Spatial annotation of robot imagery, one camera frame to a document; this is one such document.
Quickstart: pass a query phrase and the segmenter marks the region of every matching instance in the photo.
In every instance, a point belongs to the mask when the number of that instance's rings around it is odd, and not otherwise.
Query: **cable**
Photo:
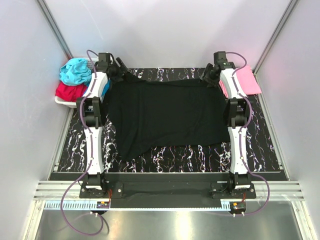
[[[84,105],[84,101],[91,95],[92,93],[92,90],[96,84],[96,80],[97,80],[97,71],[96,71],[96,67],[94,65],[94,62],[92,61],[92,58],[90,57],[89,55],[89,52],[91,53],[94,53],[95,55],[97,55],[95,52],[93,52],[92,50],[87,50],[86,51],[86,54],[88,55],[89,59],[90,59],[90,62],[92,64],[92,67],[93,67],[93,71],[94,71],[94,80],[93,80],[93,84],[92,84],[92,87],[90,89],[90,92],[82,99],[81,103],[80,103],[80,120],[82,122],[82,125],[84,126],[84,128],[88,129],[89,132],[91,133],[90,135],[90,142],[91,142],[91,156],[90,156],[90,162],[89,162],[89,166],[87,167],[87,169],[85,170],[85,172],[83,174],[81,174],[81,176],[79,176],[73,183],[70,184],[70,186],[65,190],[64,194],[62,195],[62,198],[61,198],[61,201],[60,201],[60,211],[62,213],[62,217],[64,219],[64,221],[66,222],[66,224],[71,228],[73,229],[74,231],[76,231],[77,233],[79,234],[82,234],[82,235],[85,235],[85,236],[89,236],[89,237],[92,237],[92,236],[96,236],[98,235],[99,233],[101,233],[103,227],[104,227],[104,218],[97,214],[96,216],[99,216],[100,220],[101,220],[101,227],[100,229],[95,232],[95,233],[86,233],[86,232],[82,232],[78,229],[76,229],[74,226],[71,225],[71,223],[68,221],[66,215],[65,215],[65,212],[63,210],[63,203],[64,203],[64,199],[68,193],[68,191],[72,188],[72,186],[74,184],[76,184],[78,181],[80,181],[89,171],[90,167],[91,167],[91,164],[93,162],[93,159],[94,159],[94,153],[93,153],[93,150],[94,150],[94,145],[93,145],[93,138],[92,138],[92,131],[90,130],[90,128],[86,125],[85,123],[85,120],[84,120],[84,116],[83,116],[83,105]]]
[[[234,54],[234,55],[237,55],[237,56],[239,56],[239,57],[241,57],[243,60],[244,60],[244,65],[242,66],[242,67],[239,67],[239,68],[237,68],[236,70],[234,70],[234,72],[232,73],[232,80],[233,81],[235,81],[234,80],[234,74],[237,72],[237,71],[239,71],[240,69],[243,69],[243,68],[245,68],[246,67],[246,65],[247,65],[247,60],[246,60],[246,58],[244,57],[244,56],[242,56],[241,54],[239,54],[239,53],[237,53],[237,52],[226,52],[226,54]],[[246,128],[248,125],[249,125],[249,123],[251,122],[251,120],[252,120],[252,113],[253,113],[253,110],[252,110],[252,106],[251,106],[251,103],[250,103],[250,101],[248,100],[248,98],[246,98],[245,96],[243,96],[241,93],[239,93],[238,92],[238,94],[239,94],[239,96],[241,96],[245,101],[246,101],[246,103],[247,103],[247,105],[249,106],[249,111],[250,111],[250,115],[249,115],[249,118],[248,118],[248,121],[246,122],[246,124],[245,125],[243,125],[242,127],[240,127],[240,130],[239,130],[239,147],[240,147],[240,158],[241,158],[241,160],[242,160],[242,163],[243,163],[243,165],[244,165],[244,167],[246,168],[246,170],[248,171],[248,173],[251,175],[251,176],[253,176],[253,177],[256,177],[256,178],[259,178],[259,179],[261,179],[262,181],[264,181],[265,182],[265,185],[266,185],[266,188],[267,188],[267,197],[266,197],[266,200],[265,200],[265,203],[262,205],[262,207],[260,207],[258,210],[256,210],[256,211],[253,211],[253,212],[250,212],[250,213],[246,213],[245,215],[247,215],[247,216],[252,216],[252,215],[254,215],[254,214],[257,214],[257,213],[259,213],[259,212],[261,212],[265,207],[266,207],[266,205],[268,204],[268,202],[269,202],[269,199],[270,199],[270,186],[269,186],[269,183],[268,183],[268,181],[263,177],[263,176],[260,176],[260,175],[258,175],[258,174],[255,174],[255,173],[253,173],[250,169],[249,169],[249,167],[247,166],[247,164],[245,163],[245,160],[244,160],[244,155],[243,155],[243,153],[242,153],[242,146],[241,146],[241,132],[242,132],[242,129],[243,128]]]

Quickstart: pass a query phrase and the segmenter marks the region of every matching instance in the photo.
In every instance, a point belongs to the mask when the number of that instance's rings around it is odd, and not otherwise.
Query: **black fabric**
[[[108,115],[116,148],[131,160],[151,147],[230,142],[219,88],[199,79],[148,82],[132,74],[109,91]]]

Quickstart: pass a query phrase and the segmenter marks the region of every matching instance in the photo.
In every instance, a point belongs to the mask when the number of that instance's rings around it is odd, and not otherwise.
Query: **white wall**
[[[257,76],[320,237],[320,1],[300,1]]]
[[[205,67],[216,51],[254,67],[289,1],[46,0],[75,56],[111,52],[129,68]]]
[[[0,238],[17,240],[67,113],[54,102],[66,58],[35,0],[1,1],[0,62]]]

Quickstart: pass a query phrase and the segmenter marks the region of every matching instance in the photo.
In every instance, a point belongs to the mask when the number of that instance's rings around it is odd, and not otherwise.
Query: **reflective floor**
[[[247,204],[247,213],[260,207]],[[77,229],[94,233],[101,222],[93,215],[77,220],[83,211],[66,211]],[[44,210],[37,240],[301,240],[293,208],[289,202],[270,202],[260,213],[236,217],[222,212],[109,211],[108,222],[94,237],[83,236],[66,227],[60,211]]]

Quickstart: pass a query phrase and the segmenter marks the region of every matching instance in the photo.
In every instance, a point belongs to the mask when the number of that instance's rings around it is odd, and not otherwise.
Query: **floor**
[[[148,81],[165,82],[197,79],[203,70],[204,68],[136,68],[132,69],[132,73]],[[253,118],[246,136],[248,166],[256,172],[277,172],[280,167],[259,97],[253,95],[249,99],[252,102]],[[104,169],[109,173],[228,172],[230,168],[230,143],[153,147],[131,161],[123,161],[117,152],[115,134],[114,126],[107,120],[101,140]],[[75,109],[57,171],[84,172],[86,165],[86,140]]]
[[[260,208],[252,201],[247,211]],[[72,225],[85,232],[97,232],[101,226],[92,215],[66,210]],[[290,202],[271,201],[259,214],[233,218],[229,213],[205,211],[109,211],[102,215],[108,223],[94,240],[302,240]],[[84,240],[67,227],[59,210],[44,210],[37,240]]]

